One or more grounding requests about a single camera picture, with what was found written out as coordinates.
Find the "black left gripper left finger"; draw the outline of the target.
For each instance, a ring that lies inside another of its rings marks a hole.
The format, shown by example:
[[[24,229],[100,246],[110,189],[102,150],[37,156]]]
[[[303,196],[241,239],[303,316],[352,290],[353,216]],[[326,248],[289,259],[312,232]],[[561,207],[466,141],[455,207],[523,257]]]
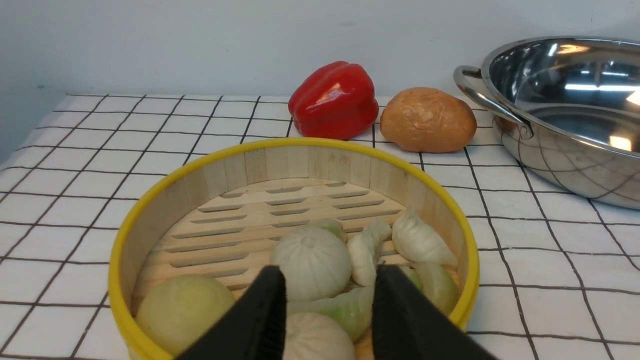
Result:
[[[178,360],[281,360],[287,319],[286,281],[267,265],[233,306]]]

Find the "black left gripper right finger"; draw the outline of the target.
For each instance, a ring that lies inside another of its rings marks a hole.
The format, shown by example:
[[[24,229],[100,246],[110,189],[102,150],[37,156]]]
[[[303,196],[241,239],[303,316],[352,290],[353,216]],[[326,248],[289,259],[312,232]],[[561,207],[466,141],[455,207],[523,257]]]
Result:
[[[400,267],[377,267],[371,322],[376,360],[494,360],[443,315]]]

